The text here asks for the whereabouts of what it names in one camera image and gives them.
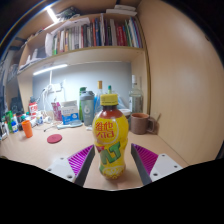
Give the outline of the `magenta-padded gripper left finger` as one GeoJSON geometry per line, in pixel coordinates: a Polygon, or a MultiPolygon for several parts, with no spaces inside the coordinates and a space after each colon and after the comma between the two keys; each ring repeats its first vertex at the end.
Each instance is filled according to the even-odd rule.
{"type": "Polygon", "coordinates": [[[90,145],[68,158],[57,159],[47,168],[47,171],[78,186],[83,186],[94,156],[94,146],[90,145]]]}

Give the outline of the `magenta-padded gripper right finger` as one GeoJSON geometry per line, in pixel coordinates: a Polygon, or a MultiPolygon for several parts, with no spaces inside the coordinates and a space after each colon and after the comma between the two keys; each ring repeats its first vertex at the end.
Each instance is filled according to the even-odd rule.
{"type": "Polygon", "coordinates": [[[163,153],[157,155],[134,143],[131,144],[131,154],[143,185],[150,184],[182,169],[182,167],[167,154],[163,153]]]}

